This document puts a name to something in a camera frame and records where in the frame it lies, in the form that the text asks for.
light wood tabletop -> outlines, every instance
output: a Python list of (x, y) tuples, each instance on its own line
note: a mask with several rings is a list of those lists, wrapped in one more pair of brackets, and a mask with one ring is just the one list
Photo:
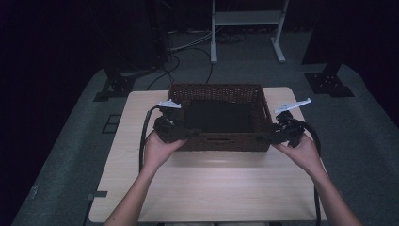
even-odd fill
[[(274, 109), (296, 102), (289, 88), (263, 88)], [(104, 222), (138, 175), (141, 130), (147, 111), (165, 101), (166, 90), (133, 91), (124, 107), (96, 197), (89, 212)], [(294, 118), (304, 121), (299, 108)], [(152, 112), (148, 133), (161, 113)], [(322, 220), (326, 215), (322, 208)], [(313, 183), (304, 170), (270, 146), (267, 152), (175, 152), (158, 170), (140, 222), (249, 222), (316, 220)]]

person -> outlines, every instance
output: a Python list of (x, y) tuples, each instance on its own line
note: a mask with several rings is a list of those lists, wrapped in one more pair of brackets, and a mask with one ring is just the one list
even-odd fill
[[(145, 147), (143, 169), (104, 225), (137, 225), (152, 178), (172, 153), (184, 143), (185, 140), (164, 143), (155, 132), (149, 135)], [(311, 177), (331, 225), (361, 225), (328, 178), (317, 149), (308, 136), (303, 135), (295, 148), (283, 144), (273, 146), (290, 157)]]

table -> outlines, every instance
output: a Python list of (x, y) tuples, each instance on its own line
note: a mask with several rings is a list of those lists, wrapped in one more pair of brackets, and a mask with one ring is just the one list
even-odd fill
[[(289, 88), (264, 88), (272, 118), (282, 103), (295, 102)], [(138, 175), (140, 134), (147, 111), (168, 92), (133, 91), (106, 161), (89, 212), (104, 222)], [(302, 120), (299, 108), (291, 110)], [(149, 124), (161, 114), (155, 110)], [(322, 208), (322, 219), (326, 219)], [(311, 178), (283, 153), (175, 152), (155, 175), (140, 222), (232, 222), (316, 220)]]
[(284, 54), (279, 47), (279, 38), (287, 14), (289, 0), (284, 0), (281, 10), (263, 11), (216, 11), (215, 0), (212, 2), (212, 39), (211, 39), (211, 63), (217, 63), (216, 27), (219, 25), (269, 25), (276, 24), (276, 37), (271, 41), (279, 63), (285, 62)]

brown wicker basket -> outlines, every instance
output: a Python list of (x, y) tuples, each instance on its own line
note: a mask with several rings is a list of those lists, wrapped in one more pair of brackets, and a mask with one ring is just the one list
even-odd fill
[(168, 99), (181, 104), (182, 109), (193, 100), (223, 101), (248, 104), (253, 133), (201, 133), (188, 140), (179, 151), (237, 151), (265, 152), (269, 144), (259, 140), (259, 135), (268, 133), (272, 123), (263, 89), (256, 84), (173, 84)]

person's right arm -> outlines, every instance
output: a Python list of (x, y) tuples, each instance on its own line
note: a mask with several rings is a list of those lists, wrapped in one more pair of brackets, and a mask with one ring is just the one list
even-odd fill
[(299, 145), (295, 148), (282, 144), (273, 146), (289, 156), (311, 177), (331, 225), (361, 225), (359, 219), (328, 178), (317, 149), (308, 136), (303, 135)]

